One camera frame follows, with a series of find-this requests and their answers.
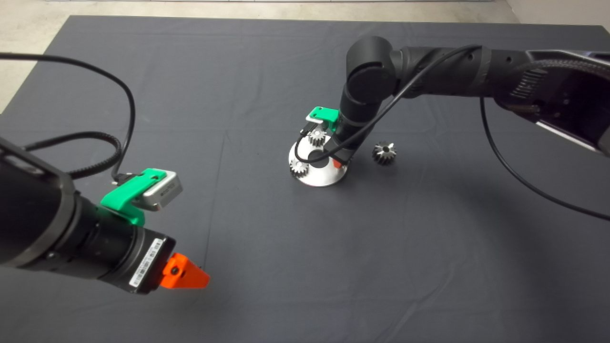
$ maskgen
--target barcode label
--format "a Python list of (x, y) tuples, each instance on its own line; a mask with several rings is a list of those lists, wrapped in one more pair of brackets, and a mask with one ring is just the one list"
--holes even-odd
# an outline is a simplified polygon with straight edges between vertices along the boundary
[(131, 281), (129, 282), (131, 286), (138, 287), (140, 285), (140, 282), (142, 282), (142, 279), (144, 279), (144, 275), (146, 275), (146, 272), (148, 271), (148, 267), (151, 266), (154, 257), (157, 256), (159, 249), (161, 249), (162, 244), (162, 239), (154, 239), (151, 244), (151, 247), (148, 248), (146, 255), (144, 255), (142, 262), (140, 262), (138, 269), (135, 270), (134, 276), (131, 277)]

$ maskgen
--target green 3d-printed bracket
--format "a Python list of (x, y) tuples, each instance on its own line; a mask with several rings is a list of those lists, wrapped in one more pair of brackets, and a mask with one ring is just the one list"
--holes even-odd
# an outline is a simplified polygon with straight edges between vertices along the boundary
[(335, 129), (337, 129), (339, 110), (327, 109), (326, 107), (318, 106), (309, 112), (309, 116), (314, 119), (323, 120), (332, 132), (335, 132)]
[(163, 170), (148, 168), (134, 176), (126, 183), (106, 194), (100, 202), (102, 206), (115, 211), (133, 225), (144, 225), (144, 212), (135, 207), (131, 201), (146, 192), (152, 185), (163, 179), (167, 173)]

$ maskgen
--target silver metal base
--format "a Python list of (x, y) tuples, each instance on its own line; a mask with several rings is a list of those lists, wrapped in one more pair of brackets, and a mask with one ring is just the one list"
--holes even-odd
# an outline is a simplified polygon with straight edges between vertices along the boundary
[[(325, 143), (328, 142), (330, 136), (326, 136)], [(290, 161), (296, 159), (295, 157), (295, 145), (296, 142), (290, 148), (288, 153), (288, 164)], [(303, 137), (301, 139), (301, 143), (299, 143), (299, 156), (301, 158), (306, 159), (312, 151), (315, 150), (323, 150), (323, 147), (315, 147), (309, 143), (309, 139), (307, 137)], [(345, 172), (347, 172), (347, 166), (343, 165), (340, 168), (335, 168), (332, 163), (332, 158), (328, 158), (328, 164), (324, 168), (316, 168), (313, 165), (309, 165), (309, 170), (307, 174), (296, 178), (297, 180), (303, 182), (306, 185), (313, 187), (324, 187), (330, 186), (331, 184), (335, 184), (339, 182), (344, 176)]]

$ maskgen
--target orange part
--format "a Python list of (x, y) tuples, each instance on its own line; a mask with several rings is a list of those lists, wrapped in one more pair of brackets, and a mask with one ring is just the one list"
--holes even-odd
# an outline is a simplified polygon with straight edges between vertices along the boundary
[(342, 166), (341, 162), (339, 162), (335, 159), (332, 159), (332, 165), (337, 169), (341, 168), (341, 166)]
[(163, 269), (161, 286), (165, 288), (205, 288), (210, 276), (182, 254), (174, 253)]

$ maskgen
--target gear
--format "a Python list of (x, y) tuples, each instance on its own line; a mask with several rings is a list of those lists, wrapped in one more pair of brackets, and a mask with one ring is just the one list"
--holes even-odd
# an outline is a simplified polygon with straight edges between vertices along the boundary
[(394, 143), (379, 142), (373, 148), (373, 159), (380, 165), (389, 165), (396, 158)]
[(307, 175), (308, 171), (309, 164), (303, 163), (297, 159), (290, 161), (290, 173), (297, 179)]
[(322, 146), (322, 144), (324, 144), (324, 142), (326, 141), (326, 132), (318, 128), (315, 128), (313, 131), (311, 131), (308, 136), (309, 143), (316, 147)]

